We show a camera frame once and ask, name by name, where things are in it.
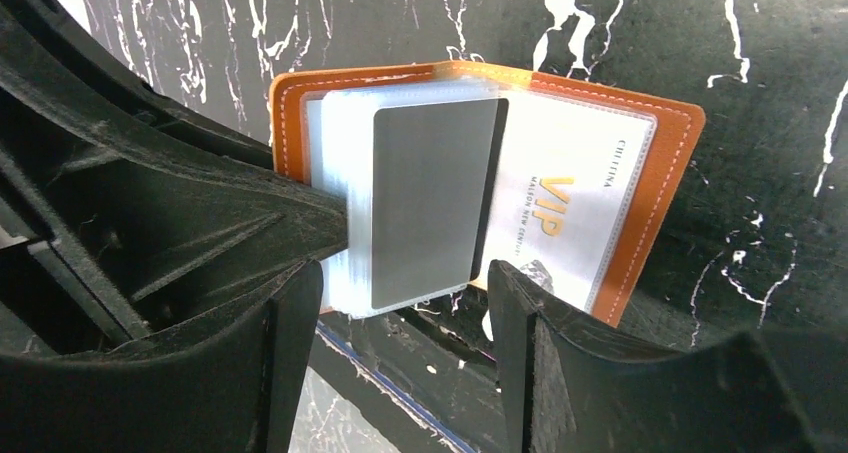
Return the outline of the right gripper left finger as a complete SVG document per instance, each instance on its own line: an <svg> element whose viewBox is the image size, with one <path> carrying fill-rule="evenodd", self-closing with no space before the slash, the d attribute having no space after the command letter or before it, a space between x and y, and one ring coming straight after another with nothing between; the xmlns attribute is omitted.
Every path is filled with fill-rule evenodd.
<svg viewBox="0 0 848 453"><path fill-rule="evenodd" d="M1 357L5 452L284 452L321 304L313 260L108 352Z"/></svg>

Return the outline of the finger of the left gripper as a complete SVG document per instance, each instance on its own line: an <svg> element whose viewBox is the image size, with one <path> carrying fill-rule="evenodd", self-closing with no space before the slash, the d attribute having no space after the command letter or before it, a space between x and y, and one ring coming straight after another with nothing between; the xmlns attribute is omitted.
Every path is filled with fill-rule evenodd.
<svg viewBox="0 0 848 453"><path fill-rule="evenodd" d="M56 0L1 0L1 301L45 350L117 346L345 241L342 204L151 90Z"/></svg>

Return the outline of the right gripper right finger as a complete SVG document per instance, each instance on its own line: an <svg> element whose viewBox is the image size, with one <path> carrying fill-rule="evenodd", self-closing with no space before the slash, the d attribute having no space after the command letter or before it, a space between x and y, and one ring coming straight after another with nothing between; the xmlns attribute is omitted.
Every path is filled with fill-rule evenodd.
<svg viewBox="0 0 848 453"><path fill-rule="evenodd" d="M760 329L683 353L621 332L507 262L488 301L512 452L843 452L847 333Z"/></svg>

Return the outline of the brown leather card holder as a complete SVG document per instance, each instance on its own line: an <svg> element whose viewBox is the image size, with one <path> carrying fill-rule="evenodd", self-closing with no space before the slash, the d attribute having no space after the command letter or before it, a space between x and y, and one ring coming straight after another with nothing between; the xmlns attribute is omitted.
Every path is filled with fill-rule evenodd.
<svg viewBox="0 0 848 453"><path fill-rule="evenodd" d="M609 267L589 311L617 326L643 269L705 123L692 104L616 87L485 62L462 60L285 73L269 89L275 170L343 199L348 243L324 261L326 307L368 318L475 286L488 290L481 259L497 165L490 169L488 200L482 212L475 262L478 270L461 287L395 307L375 309L371 301L374 116L380 109L503 98L527 92L586 101L657 119L634 196L615 243Z"/></svg>

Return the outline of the dark grey credit card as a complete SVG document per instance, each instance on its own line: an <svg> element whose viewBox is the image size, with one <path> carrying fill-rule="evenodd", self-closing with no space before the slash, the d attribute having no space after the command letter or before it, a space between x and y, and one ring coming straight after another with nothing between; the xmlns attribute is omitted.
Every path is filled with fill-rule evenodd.
<svg viewBox="0 0 848 453"><path fill-rule="evenodd" d="M461 287L475 253L508 102L380 109L374 116L371 301L395 307Z"/></svg>

